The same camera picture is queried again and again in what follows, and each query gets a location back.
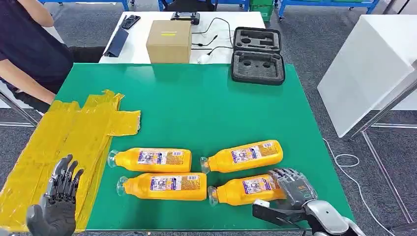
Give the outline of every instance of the person's arm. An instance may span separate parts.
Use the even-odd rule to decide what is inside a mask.
[[[42,87],[36,80],[17,68],[8,59],[0,60],[0,77],[23,92],[52,104],[55,94]]]
[[[54,26],[54,19],[38,0],[17,0],[29,15],[43,27]]]

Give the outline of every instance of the white plug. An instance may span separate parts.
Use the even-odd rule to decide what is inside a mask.
[[[210,60],[209,54],[204,54],[197,59],[197,64],[206,64]]]

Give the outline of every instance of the bottle cap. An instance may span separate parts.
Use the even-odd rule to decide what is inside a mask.
[[[116,192],[118,193],[119,196],[123,196],[126,194],[126,191],[124,190],[124,186],[123,183],[126,183],[128,180],[128,178],[122,176],[120,177],[117,185],[116,185]]]
[[[113,168],[116,166],[116,155],[119,153],[117,150],[111,150],[109,155],[107,156],[107,164],[110,166],[110,168]]]
[[[209,160],[205,157],[200,158],[201,172],[207,175],[210,172]]]
[[[217,196],[217,189],[213,186],[209,186],[207,188],[208,192],[208,199],[210,201],[210,205],[215,206],[217,203],[219,203],[219,198]]]

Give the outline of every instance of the silver robotic hand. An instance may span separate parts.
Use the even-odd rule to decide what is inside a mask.
[[[317,193],[307,178],[293,169],[273,169],[268,172],[283,189],[287,199],[278,209],[269,202],[257,200],[252,205],[253,216],[276,225],[295,224],[306,220],[313,236],[365,236],[350,219],[343,217],[328,202],[317,200]]]

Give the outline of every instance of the chair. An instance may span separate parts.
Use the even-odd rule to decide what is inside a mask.
[[[161,0],[161,2],[164,5],[164,11],[179,12],[216,11],[218,4],[218,0],[216,0],[214,5],[211,3],[211,0],[173,0],[170,4],[166,0]]]

